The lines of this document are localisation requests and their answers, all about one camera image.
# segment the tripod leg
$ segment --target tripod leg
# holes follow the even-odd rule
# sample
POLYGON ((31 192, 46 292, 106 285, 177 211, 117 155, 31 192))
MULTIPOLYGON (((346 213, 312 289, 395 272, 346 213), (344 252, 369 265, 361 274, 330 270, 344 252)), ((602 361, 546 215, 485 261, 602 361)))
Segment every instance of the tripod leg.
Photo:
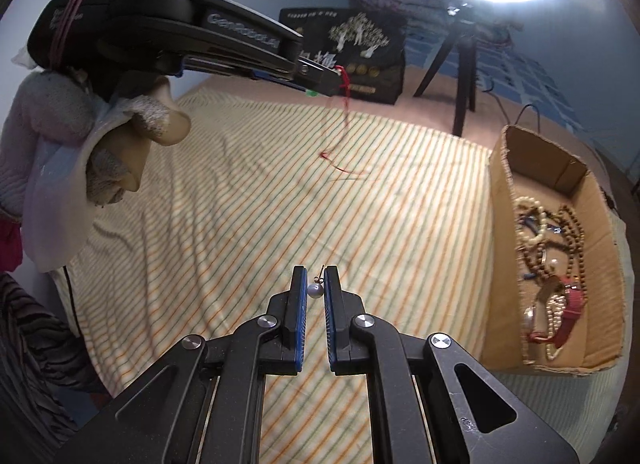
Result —
POLYGON ((433 59, 433 63, 431 63, 429 70, 427 70, 427 73, 424 75, 422 81, 420 82, 420 86, 418 86, 418 89, 415 91, 414 97, 420 97, 424 93, 427 86, 429 86, 429 83, 433 81, 433 78, 436 76, 437 71, 445 62, 449 53, 453 50, 453 47, 456 44, 459 36, 459 29, 455 25, 452 25, 449 34, 442 42, 440 50, 438 50, 436 57, 433 59))
POLYGON ((477 67, 477 59, 478 59, 478 48, 476 44, 476 38, 471 36, 471 50, 470 57, 471 60, 471 87, 469 89, 469 110, 476 111, 476 67, 477 67))
POLYGON ((452 135, 462 137, 462 129, 465 127, 466 102, 469 98, 472 84, 473 64, 471 59, 471 38, 464 36, 458 42, 460 63, 458 65, 458 93, 456 94, 456 113, 453 118, 452 135))

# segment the red watch strap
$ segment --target red watch strap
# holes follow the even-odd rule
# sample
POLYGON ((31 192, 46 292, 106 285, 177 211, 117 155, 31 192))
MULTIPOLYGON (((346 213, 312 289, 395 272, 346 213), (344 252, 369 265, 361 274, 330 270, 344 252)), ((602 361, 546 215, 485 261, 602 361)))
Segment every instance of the red watch strap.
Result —
POLYGON ((532 332, 529 335, 529 341, 532 343, 553 343, 559 349, 569 339, 571 332, 574 330, 575 322, 582 316, 584 309, 584 293, 582 289, 570 278, 562 277, 564 285, 564 295, 566 296, 566 306, 562 312, 560 326, 555 335, 549 337, 542 332, 532 332))

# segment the red string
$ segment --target red string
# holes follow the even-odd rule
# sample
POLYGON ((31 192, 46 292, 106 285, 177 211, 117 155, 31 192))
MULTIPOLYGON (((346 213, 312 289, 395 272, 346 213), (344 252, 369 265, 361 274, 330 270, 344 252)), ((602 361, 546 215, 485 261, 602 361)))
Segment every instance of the red string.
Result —
POLYGON ((58 21, 58 26, 55 34, 53 34, 49 48, 49 66, 53 70, 57 70, 62 66, 62 54, 65 50, 66 38, 81 5, 82 0, 69 0, 58 21))
POLYGON ((360 174, 362 172, 355 172, 341 168, 335 163, 335 161, 331 159, 331 157, 329 157, 329 155, 331 155, 337 149, 337 147, 347 138, 349 134, 349 100, 351 98, 351 81, 349 79, 347 71, 343 68, 343 66, 336 65, 335 69, 338 70, 338 72, 340 72, 340 75, 342 76, 342 84, 340 85, 340 88, 344 88, 344 109, 342 111, 344 118, 344 129, 342 131, 342 136, 340 137, 340 139, 338 139, 338 142, 336 142, 331 148, 322 150, 319 156, 320 158, 329 161, 331 166, 336 168, 338 171, 350 174, 360 174))

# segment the striped bed sheet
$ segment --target striped bed sheet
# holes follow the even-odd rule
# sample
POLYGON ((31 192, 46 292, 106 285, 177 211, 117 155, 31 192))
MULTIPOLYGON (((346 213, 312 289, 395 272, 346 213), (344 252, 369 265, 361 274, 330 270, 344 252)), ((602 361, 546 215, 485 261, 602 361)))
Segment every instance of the striped bed sheet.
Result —
MULTIPOLYGON (((447 332, 479 355, 492 267, 490 150, 354 112, 340 142, 339 109, 207 87, 180 103, 193 119, 188 138, 154 145, 140 191, 98 213, 68 264, 88 352, 112 394, 182 336, 226 335, 264 311, 296 264, 310 275, 335 264, 367 311, 410 335, 447 332), (319 157, 335 144, 333 163, 319 157)), ((69 311, 65 278, 53 276, 69 311)), ((260 462, 372 462, 365 380, 330 373, 321 300, 310 301, 306 325, 302 373, 268 379, 260 462)), ((606 373, 590 379, 609 389, 619 376, 603 381, 606 373)), ((531 389, 504 379, 521 395, 531 389)), ((551 381, 540 385, 554 401, 541 399, 543 417, 578 452, 586 442, 576 423, 604 423, 591 433, 602 439, 602 401, 579 419, 558 416, 571 404, 549 392, 551 381)))

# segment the tree graphic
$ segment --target tree graphic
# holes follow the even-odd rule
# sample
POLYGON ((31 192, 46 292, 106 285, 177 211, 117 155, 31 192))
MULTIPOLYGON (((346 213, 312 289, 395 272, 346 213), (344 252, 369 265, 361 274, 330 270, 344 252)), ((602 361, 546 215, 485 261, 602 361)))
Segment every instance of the tree graphic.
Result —
POLYGON ((364 58, 372 57, 373 52, 378 47, 384 47, 389 44, 389 40, 382 33, 382 30, 377 28, 372 21, 369 21, 364 12, 350 17, 341 25, 331 27, 329 38, 338 43, 336 47, 338 52, 342 52, 344 44, 347 42, 368 47, 360 53, 364 58))
POLYGON ((386 47, 389 44, 389 39, 382 33, 382 30, 375 27, 364 32, 360 44, 369 47, 363 50, 360 55, 363 58, 370 58, 378 47, 386 47))
POLYGON ((355 36, 356 34, 348 20, 345 21, 342 25, 338 25, 337 27, 331 27, 331 30, 329 31, 329 38, 332 41, 338 42, 338 46, 336 47, 338 52, 342 52, 342 49, 344 49, 344 44, 347 41, 352 41, 355 38, 355 36))

